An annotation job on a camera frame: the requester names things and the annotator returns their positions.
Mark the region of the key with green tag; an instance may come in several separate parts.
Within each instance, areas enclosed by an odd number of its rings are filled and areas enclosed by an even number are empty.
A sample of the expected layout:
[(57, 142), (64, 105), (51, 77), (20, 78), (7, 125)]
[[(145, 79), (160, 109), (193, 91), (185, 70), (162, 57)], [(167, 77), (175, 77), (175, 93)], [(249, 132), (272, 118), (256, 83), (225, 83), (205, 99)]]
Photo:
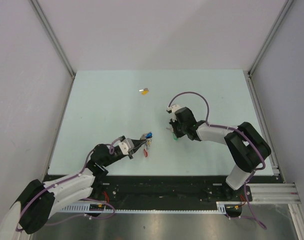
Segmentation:
[(178, 141), (178, 137), (176, 136), (176, 134), (175, 134), (173, 128), (167, 127), (166, 129), (172, 133), (173, 139), (174, 139), (175, 141)]

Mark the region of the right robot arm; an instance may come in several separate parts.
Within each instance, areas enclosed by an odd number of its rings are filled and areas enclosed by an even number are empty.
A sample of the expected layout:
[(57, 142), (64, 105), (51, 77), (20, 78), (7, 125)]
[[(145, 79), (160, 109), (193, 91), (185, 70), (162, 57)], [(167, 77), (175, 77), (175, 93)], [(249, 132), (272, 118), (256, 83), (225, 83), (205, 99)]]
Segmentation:
[(248, 122), (236, 127), (214, 125), (205, 120), (196, 121), (187, 107), (173, 105), (167, 108), (171, 114), (169, 124), (177, 138), (187, 136), (192, 141), (210, 141), (226, 145), (235, 162), (222, 188), (223, 196), (233, 201), (240, 196), (240, 188), (259, 170), (265, 168), (265, 160), (271, 148), (258, 131)]

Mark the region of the metal key organizer red handle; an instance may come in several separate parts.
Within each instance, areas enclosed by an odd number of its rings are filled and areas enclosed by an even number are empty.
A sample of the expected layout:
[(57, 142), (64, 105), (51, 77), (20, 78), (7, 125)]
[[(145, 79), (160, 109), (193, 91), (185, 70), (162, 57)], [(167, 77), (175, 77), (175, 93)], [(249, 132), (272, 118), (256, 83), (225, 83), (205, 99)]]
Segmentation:
[(148, 150), (150, 148), (150, 145), (152, 143), (152, 137), (151, 138), (145, 138), (146, 134), (148, 133), (144, 133), (141, 135), (140, 137), (140, 140), (144, 140), (144, 147), (143, 147), (143, 154), (144, 154), (144, 157), (147, 158), (148, 157)]

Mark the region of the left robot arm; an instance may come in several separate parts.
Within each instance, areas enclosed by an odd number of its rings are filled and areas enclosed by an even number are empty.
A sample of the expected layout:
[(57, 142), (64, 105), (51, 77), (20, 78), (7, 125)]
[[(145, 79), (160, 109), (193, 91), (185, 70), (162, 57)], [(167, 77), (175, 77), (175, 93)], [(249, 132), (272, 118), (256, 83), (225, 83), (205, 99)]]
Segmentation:
[(102, 194), (99, 185), (108, 174), (107, 166), (128, 157), (146, 143), (144, 139), (120, 137), (111, 144), (98, 144), (87, 155), (77, 173), (56, 180), (41, 182), (35, 179), (17, 198), (21, 213), (14, 230), (33, 234), (60, 209), (82, 199), (98, 199)]

